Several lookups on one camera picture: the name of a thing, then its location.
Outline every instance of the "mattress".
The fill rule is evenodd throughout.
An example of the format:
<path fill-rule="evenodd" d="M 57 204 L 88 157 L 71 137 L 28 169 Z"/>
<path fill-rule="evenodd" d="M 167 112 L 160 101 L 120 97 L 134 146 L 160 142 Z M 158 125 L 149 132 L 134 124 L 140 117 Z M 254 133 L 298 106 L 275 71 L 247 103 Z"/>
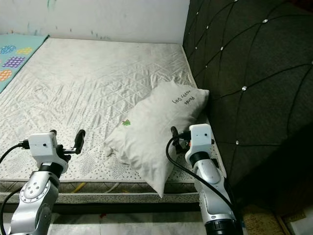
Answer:
<path fill-rule="evenodd" d="M 115 153 L 106 157 L 104 140 L 127 111 L 171 80 L 196 87 L 180 45 L 49 38 L 0 94 L 1 152 L 51 129 L 58 144 L 72 147 L 85 129 L 82 153 L 72 155 L 60 178 L 58 203 L 196 202 L 194 179 L 185 172 L 174 168 L 160 198 Z M 225 174 L 216 145 L 212 151 Z M 178 160 L 190 168 L 183 156 Z M 29 150 L 13 150 L 0 164 L 0 200 L 34 170 Z M 81 182 L 87 184 L 72 193 Z"/>

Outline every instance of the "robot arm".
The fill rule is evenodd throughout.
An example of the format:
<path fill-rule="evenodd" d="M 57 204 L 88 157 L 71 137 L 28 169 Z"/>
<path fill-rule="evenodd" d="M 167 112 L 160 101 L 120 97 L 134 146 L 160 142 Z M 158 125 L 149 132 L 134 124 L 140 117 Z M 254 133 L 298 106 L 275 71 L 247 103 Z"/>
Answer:
<path fill-rule="evenodd" d="M 68 168 L 71 153 L 79 154 L 85 131 L 80 130 L 75 146 L 63 149 L 56 141 L 56 131 L 33 134 L 28 143 L 37 162 L 29 181 L 20 191 L 20 203 L 13 214 L 10 235 L 45 235 L 51 222 L 51 212 L 59 193 L 59 178 Z"/>
<path fill-rule="evenodd" d="M 189 131 L 182 134 L 186 137 L 185 140 L 190 141 L 190 149 L 185 154 L 186 161 L 192 166 L 194 173 L 214 187 L 230 202 L 224 186 L 225 178 L 218 169 L 218 165 L 215 165 L 210 158 L 213 141 L 211 139 L 211 126 L 208 124 L 191 125 Z M 201 215 L 207 234 L 242 234 L 242 229 L 238 226 L 234 212 L 219 195 L 197 179 L 195 179 L 195 188 L 199 193 Z"/>

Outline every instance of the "white wall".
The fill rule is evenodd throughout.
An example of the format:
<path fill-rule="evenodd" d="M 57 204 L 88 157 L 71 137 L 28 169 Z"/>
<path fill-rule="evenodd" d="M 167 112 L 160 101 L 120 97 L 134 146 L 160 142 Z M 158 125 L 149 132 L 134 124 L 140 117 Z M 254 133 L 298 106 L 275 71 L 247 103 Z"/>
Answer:
<path fill-rule="evenodd" d="M 0 0 L 0 34 L 182 44 L 189 0 Z"/>

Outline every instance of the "black upholstered headboard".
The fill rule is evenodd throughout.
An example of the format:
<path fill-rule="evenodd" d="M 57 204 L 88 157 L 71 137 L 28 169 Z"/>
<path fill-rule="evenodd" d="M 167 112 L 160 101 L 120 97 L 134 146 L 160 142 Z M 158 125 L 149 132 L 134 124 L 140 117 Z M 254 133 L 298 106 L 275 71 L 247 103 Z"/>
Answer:
<path fill-rule="evenodd" d="M 281 0 L 191 0 L 183 47 L 198 87 L 210 90 L 233 187 L 313 121 L 312 13 Z"/>

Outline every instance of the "black cable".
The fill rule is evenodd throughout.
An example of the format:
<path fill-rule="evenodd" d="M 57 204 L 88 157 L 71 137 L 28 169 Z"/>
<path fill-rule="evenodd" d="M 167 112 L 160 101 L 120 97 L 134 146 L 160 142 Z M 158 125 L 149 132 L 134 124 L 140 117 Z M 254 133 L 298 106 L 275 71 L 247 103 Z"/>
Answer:
<path fill-rule="evenodd" d="M 2 235 L 6 235 L 5 230 L 4 230 L 4 225 L 3 225 L 3 210 L 5 207 L 6 202 L 10 199 L 10 197 L 12 197 L 15 193 L 21 191 L 22 188 L 18 188 L 17 190 L 11 192 L 3 201 L 2 205 L 1 205 L 1 209 L 0 209 L 0 229 L 1 229 L 1 233 Z"/>
<path fill-rule="evenodd" d="M 194 177 L 195 179 L 199 180 L 201 183 L 203 183 L 205 186 L 207 186 L 209 189 L 211 189 L 214 193 L 216 193 L 228 206 L 229 208 L 233 211 L 234 213 L 234 216 L 237 220 L 238 223 L 240 223 L 240 217 L 239 217 L 239 214 L 237 213 L 237 210 L 235 209 L 234 205 L 231 204 L 230 201 L 227 200 L 227 198 L 224 197 L 223 194 L 221 194 L 217 189 L 215 189 L 212 185 L 210 185 L 207 181 L 205 181 L 203 178 L 201 178 L 199 175 L 195 174 L 194 172 L 186 169 L 185 167 L 183 167 L 182 165 L 178 164 L 177 162 L 175 162 L 171 156 L 169 155 L 168 153 L 168 149 L 170 147 L 170 144 L 171 142 L 176 139 L 177 137 L 172 137 L 167 145 L 166 145 L 166 150 L 165 150 L 165 153 L 166 153 L 166 156 L 167 156 L 167 159 L 172 163 L 174 164 L 175 166 L 177 166 L 178 168 L 180 168 L 181 170 L 185 171 L 186 173 L 188 173 L 189 175 L 191 175 L 192 177 Z"/>
<path fill-rule="evenodd" d="M 18 147 L 23 147 L 22 143 L 18 143 L 12 147 L 10 147 L 0 158 L 0 164 L 2 163 L 3 159 L 6 157 L 6 155 L 9 154 L 9 152 L 11 152 L 13 149 L 18 148 Z M 15 193 L 17 193 L 18 191 L 21 191 L 22 188 L 19 188 L 13 192 L 11 192 L 3 201 L 1 208 L 0 208 L 0 230 L 2 235 L 6 235 L 5 230 L 4 230 L 4 225 L 3 225 L 3 210 L 4 210 L 4 206 L 5 203 L 10 199 L 10 197 L 12 197 L 12 195 L 14 195 Z"/>
<path fill-rule="evenodd" d="M 13 149 L 22 147 L 21 143 L 18 143 L 17 145 L 14 145 L 13 147 L 10 147 L 0 158 L 0 164 L 2 163 L 3 159 L 5 158 L 6 155 L 8 155 L 9 152 L 11 152 Z"/>

